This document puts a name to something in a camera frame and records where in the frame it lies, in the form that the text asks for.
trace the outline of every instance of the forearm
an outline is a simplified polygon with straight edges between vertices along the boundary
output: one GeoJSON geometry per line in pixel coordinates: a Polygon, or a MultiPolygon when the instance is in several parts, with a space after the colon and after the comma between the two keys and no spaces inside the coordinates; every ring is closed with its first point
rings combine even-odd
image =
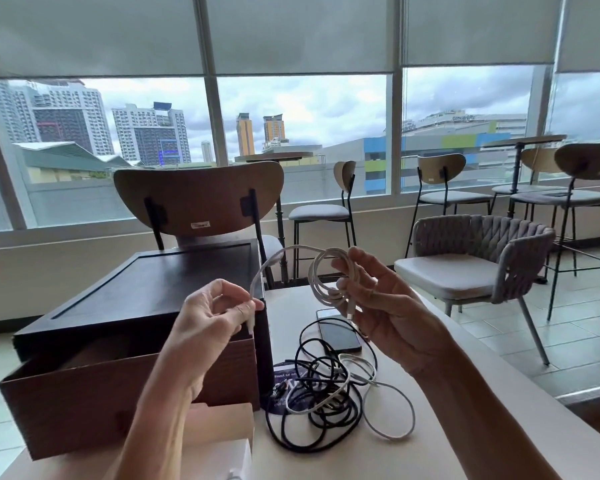
{"type": "Polygon", "coordinates": [[[192,399],[191,388],[171,383],[154,369],[138,401],[113,479],[180,478],[184,421],[192,399]]]}
{"type": "Polygon", "coordinates": [[[416,380],[469,480],[559,478],[459,347],[416,380]]]}

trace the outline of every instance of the white label sticker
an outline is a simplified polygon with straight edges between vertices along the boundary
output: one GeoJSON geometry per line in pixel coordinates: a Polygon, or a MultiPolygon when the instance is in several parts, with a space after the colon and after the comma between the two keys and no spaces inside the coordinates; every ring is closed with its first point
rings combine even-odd
{"type": "Polygon", "coordinates": [[[209,221],[191,223],[192,229],[202,229],[202,227],[211,227],[211,224],[209,221]]]}

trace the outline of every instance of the woven armchair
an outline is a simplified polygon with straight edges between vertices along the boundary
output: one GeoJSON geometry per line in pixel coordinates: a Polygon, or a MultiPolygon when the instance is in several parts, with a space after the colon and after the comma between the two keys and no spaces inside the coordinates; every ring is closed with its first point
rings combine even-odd
{"type": "Polygon", "coordinates": [[[396,273],[444,301],[447,315],[453,305],[517,299],[549,364],[523,297],[544,266],[553,229],[508,217],[439,216],[420,219],[414,234],[415,257],[396,261],[396,273]]]}

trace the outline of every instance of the tangled black cable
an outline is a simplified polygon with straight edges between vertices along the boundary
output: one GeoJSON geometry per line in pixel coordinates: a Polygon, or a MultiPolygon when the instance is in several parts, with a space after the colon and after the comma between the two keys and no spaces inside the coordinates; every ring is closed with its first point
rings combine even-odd
{"type": "Polygon", "coordinates": [[[363,397],[360,394],[358,387],[368,385],[368,381],[373,379],[373,374],[364,370],[362,367],[361,370],[368,375],[368,381],[360,380],[359,375],[348,372],[344,364],[338,359],[334,348],[323,339],[311,338],[303,341],[304,332],[309,327],[325,321],[341,322],[338,324],[353,330],[371,351],[371,354],[374,358],[374,370],[377,369],[378,365],[376,352],[373,350],[373,347],[369,345],[367,339],[364,338],[364,336],[362,336],[362,334],[348,320],[339,318],[322,318],[311,322],[309,325],[304,327],[302,332],[300,332],[299,346],[296,350],[295,359],[286,360],[284,362],[294,364],[294,369],[296,372],[296,377],[294,380],[297,383],[296,387],[289,392],[290,396],[287,398],[287,404],[289,408],[293,409],[294,406],[304,402],[306,399],[309,399],[308,409],[311,410],[318,404],[327,400],[329,396],[333,396],[326,404],[307,414],[311,424],[320,429],[320,435],[318,436],[318,439],[307,445],[297,445],[293,443],[288,438],[285,431],[287,417],[292,414],[287,408],[285,408],[282,412],[280,436],[278,436],[273,430],[271,420],[269,418],[269,405],[272,398],[279,397],[281,393],[287,394],[287,381],[283,381],[274,387],[271,395],[269,396],[267,407],[265,409],[267,426],[269,427],[269,431],[271,432],[273,439],[276,441],[276,443],[282,446],[282,448],[296,453],[317,453],[320,451],[325,451],[336,446],[338,443],[343,441],[344,438],[349,436],[363,417],[363,397]],[[326,351],[326,355],[316,356],[309,352],[306,349],[306,346],[311,342],[318,342],[320,345],[322,345],[326,351]],[[311,360],[300,359],[300,353],[306,355],[311,360]],[[306,370],[304,374],[301,373],[300,367],[306,370]],[[342,390],[339,391],[337,395],[334,395],[338,389],[342,390]],[[327,444],[321,445],[327,435],[327,432],[334,428],[346,429],[327,444]]]}

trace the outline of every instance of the hand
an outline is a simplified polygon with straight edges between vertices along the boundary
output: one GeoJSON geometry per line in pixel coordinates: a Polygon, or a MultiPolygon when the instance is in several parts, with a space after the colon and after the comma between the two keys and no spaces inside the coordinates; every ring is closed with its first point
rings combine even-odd
{"type": "MultiPolygon", "coordinates": [[[[349,249],[349,257],[358,266],[360,282],[341,278],[338,288],[346,289],[362,309],[353,322],[385,355],[414,376],[454,349],[447,328],[400,276],[359,248],[349,249]]],[[[347,273],[341,259],[332,266],[347,273]]],[[[341,308],[346,313],[346,304],[341,308]]]]}
{"type": "Polygon", "coordinates": [[[215,280],[190,294],[176,318],[156,363],[161,386],[192,388],[193,397],[202,389],[205,374],[229,339],[256,310],[259,299],[225,280],[215,280]]]}

